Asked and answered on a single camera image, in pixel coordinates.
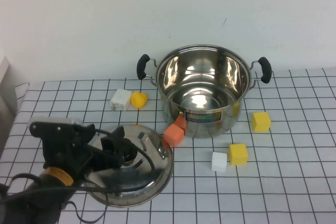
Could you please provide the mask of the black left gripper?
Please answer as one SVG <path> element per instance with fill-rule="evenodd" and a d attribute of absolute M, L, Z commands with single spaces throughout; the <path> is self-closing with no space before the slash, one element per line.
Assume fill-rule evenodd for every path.
<path fill-rule="evenodd" d="M 137 148 L 130 140 L 124 140 L 124 127 L 101 138 L 102 150 L 89 142 L 100 130 L 47 131 L 41 135 L 44 168 L 60 168 L 71 176 L 84 176 L 109 168 L 121 168 L 131 164 L 137 156 Z"/>

